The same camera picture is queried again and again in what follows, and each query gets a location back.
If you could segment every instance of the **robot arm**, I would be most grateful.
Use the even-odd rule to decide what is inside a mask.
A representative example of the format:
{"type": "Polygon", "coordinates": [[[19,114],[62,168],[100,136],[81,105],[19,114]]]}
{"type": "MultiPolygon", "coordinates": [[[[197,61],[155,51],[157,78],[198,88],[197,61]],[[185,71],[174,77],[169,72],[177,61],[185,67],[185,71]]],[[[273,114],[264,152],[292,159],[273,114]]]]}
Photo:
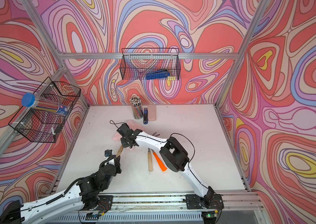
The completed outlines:
{"type": "Polygon", "coordinates": [[[140,132],[135,141],[138,146],[151,148],[159,152],[168,168],[180,173],[192,186],[196,195],[204,197],[207,194],[208,188],[204,186],[208,185],[199,177],[192,165],[189,164],[188,153],[174,137],[164,139],[148,135],[146,132],[140,132]],[[174,148],[173,153],[170,152],[170,147],[174,148]]]}
{"type": "Polygon", "coordinates": [[[43,224],[71,211],[95,209],[100,201],[97,195],[117,173],[121,173],[120,156],[110,154],[96,173],[75,180],[64,191],[24,204],[12,202],[1,214],[0,224],[43,224]]]}
{"type": "Polygon", "coordinates": [[[148,135],[140,129],[133,131],[126,123],[122,124],[117,132],[122,136],[121,143],[124,148],[144,146],[159,152],[167,167],[174,172],[179,172],[192,186],[194,193],[201,197],[203,206],[207,208],[211,204],[214,196],[213,189],[195,172],[189,163],[187,151],[174,137],[163,139],[148,135]]]}
{"type": "MultiPolygon", "coordinates": [[[[163,139],[139,129],[133,131],[126,123],[117,131],[122,135],[121,143],[124,148],[144,146],[159,152],[167,167],[179,172],[192,186],[194,193],[200,198],[198,203],[201,207],[211,206],[213,189],[206,187],[205,182],[189,164],[188,153],[174,137],[163,139]]],[[[111,150],[106,150],[105,156],[106,160],[100,164],[96,173],[75,180],[64,191],[24,204],[20,204],[18,200],[12,202],[0,216],[0,224],[43,224],[71,211],[97,208],[100,201],[98,194],[108,188],[113,176],[121,173],[120,156],[112,155],[111,150]]]]}

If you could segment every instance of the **clear plastic tube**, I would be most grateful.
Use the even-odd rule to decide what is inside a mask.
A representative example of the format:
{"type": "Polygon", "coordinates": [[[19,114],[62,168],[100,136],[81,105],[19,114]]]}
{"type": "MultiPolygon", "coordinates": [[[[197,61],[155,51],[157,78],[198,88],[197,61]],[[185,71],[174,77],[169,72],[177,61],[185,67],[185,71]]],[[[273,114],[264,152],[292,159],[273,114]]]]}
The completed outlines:
{"type": "Polygon", "coordinates": [[[31,93],[26,93],[21,100],[23,106],[30,107],[36,110],[45,110],[47,112],[66,116],[69,108],[58,102],[46,99],[41,96],[35,96],[31,93]]]}

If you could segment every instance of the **white table surface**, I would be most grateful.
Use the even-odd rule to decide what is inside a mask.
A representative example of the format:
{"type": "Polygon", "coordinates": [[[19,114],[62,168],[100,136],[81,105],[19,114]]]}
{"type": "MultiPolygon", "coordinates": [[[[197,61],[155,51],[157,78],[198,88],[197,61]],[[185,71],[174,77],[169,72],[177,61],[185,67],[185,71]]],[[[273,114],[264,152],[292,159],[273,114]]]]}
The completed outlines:
{"type": "MultiPolygon", "coordinates": [[[[109,123],[111,119],[116,123],[134,120],[145,128],[145,132],[158,132],[161,138],[168,138],[173,132],[185,135],[196,149],[190,164],[209,186],[214,190],[245,189],[213,105],[157,105],[156,112],[157,120],[144,125],[143,119],[133,118],[130,106],[91,106],[57,192],[66,189],[73,180],[97,172],[99,164],[104,160],[105,150],[117,153],[121,143],[112,140],[117,128],[109,123]]],[[[182,144],[191,158],[191,144],[182,136],[173,137],[182,144]]],[[[109,188],[103,193],[193,190],[179,173],[169,168],[162,172],[153,154],[153,172],[149,172],[147,152],[145,147],[135,146],[133,151],[123,149],[122,173],[113,177],[109,188]]]]}

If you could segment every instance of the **pink eraser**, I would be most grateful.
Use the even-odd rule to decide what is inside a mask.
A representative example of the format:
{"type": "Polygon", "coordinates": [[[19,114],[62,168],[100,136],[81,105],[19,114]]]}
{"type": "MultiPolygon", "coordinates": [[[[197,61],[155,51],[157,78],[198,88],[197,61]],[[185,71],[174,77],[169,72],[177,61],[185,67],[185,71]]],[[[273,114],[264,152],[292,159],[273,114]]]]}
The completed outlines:
{"type": "Polygon", "coordinates": [[[156,105],[150,104],[150,105],[148,105],[148,120],[154,121],[156,119],[157,119],[157,117],[156,117],[156,105]]]}

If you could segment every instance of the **wooden stick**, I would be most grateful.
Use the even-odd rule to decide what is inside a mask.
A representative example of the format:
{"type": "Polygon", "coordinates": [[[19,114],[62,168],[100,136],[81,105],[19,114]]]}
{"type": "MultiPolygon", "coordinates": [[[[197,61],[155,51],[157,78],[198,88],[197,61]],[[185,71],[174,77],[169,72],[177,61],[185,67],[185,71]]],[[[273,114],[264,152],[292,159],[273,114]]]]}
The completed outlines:
{"type": "Polygon", "coordinates": [[[123,151],[123,146],[120,146],[119,150],[118,150],[118,152],[116,154],[116,157],[119,157],[121,155],[122,151],[123,151]]]}
{"type": "Polygon", "coordinates": [[[151,151],[148,151],[148,170],[150,172],[153,171],[153,165],[152,165],[152,155],[151,155],[151,151]]]}

